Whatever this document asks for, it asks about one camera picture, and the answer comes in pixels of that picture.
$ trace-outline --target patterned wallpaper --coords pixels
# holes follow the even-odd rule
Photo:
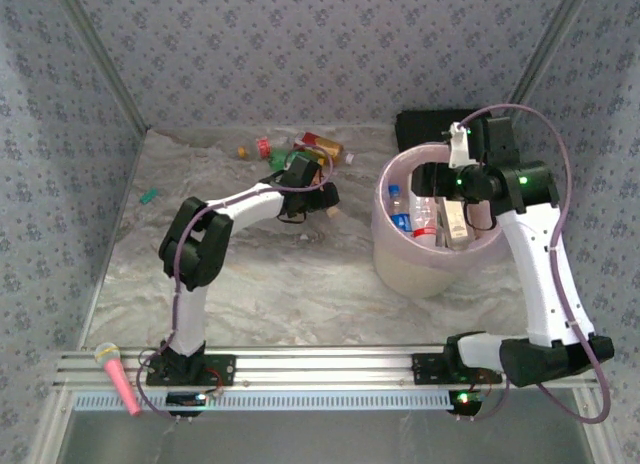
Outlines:
[[[616,346],[605,369],[628,462],[640,462],[640,0],[588,0],[528,104],[567,139],[575,198],[565,232],[576,284],[596,329]],[[555,163],[534,119],[527,153]]]
[[[558,0],[82,0],[152,127],[504,101]]]
[[[0,462],[75,349],[138,144],[54,0],[0,6]]]

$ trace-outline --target trash bin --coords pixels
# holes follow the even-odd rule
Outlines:
[[[412,298],[441,293],[469,270],[498,262],[509,246],[502,230],[478,231],[464,251],[430,248],[402,233],[388,215],[389,185],[400,184],[408,193],[408,176],[420,164],[448,162],[449,147],[429,143],[398,154],[382,170],[375,189],[371,231],[373,261],[382,281],[399,294]],[[491,226],[489,203],[469,206],[469,220],[479,229]]]

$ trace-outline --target marble floor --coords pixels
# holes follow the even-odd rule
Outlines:
[[[266,135],[284,146],[299,128],[167,130],[147,135],[86,344],[156,345],[170,323],[172,286],[157,249],[184,199],[226,197],[270,173],[235,155]],[[524,297],[513,261],[461,278],[444,293],[409,299],[387,288],[372,264],[370,209],[380,169],[397,151],[392,127],[303,130],[355,154],[337,169],[343,211],[302,225],[275,219],[241,231],[207,298],[213,345],[347,345],[443,342],[469,330],[521,334]],[[158,196],[142,205],[151,188]]]

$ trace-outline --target pink microphone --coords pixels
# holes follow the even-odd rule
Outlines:
[[[142,409],[140,409],[136,395],[133,393],[133,388],[124,373],[118,346],[111,342],[100,344],[96,347],[96,352],[94,352],[93,357],[98,365],[104,368],[111,378],[111,382],[113,382],[113,385],[116,387],[116,391],[118,391],[129,414],[132,416],[139,415]]]

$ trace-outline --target green object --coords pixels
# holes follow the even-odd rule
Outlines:
[[[151,200],[156,197],[158,195],[158,190],[153,187],[151,188],[151,190],[149,190],[149,192],[145,193],[141,198],[140,198],[140,203],[142,204],[149,204],[151,202]]]
[[[287,149],[272,149],[271,150],[271,154],[269,155],[269,167],[271,168],[271,170],[273,172],[282,171],[284,169],[284,163],[285,163],[285,160],[287,159],[287,155],[289,154],[289,152],[291,152],[291,151],[287,150]],[[289,159],[287,160],[287,162],[290,163],[293,160],[293,158],[298,154],[302,154],[302,155],[304,155],[304,156],[306,156],[306,157],[308,157],[310,159],[313,159],[314,161],[318,160],[318,158],[316,156],[314,156],[310,152],[307,152],[307,151],[294,151],[289,156]]]

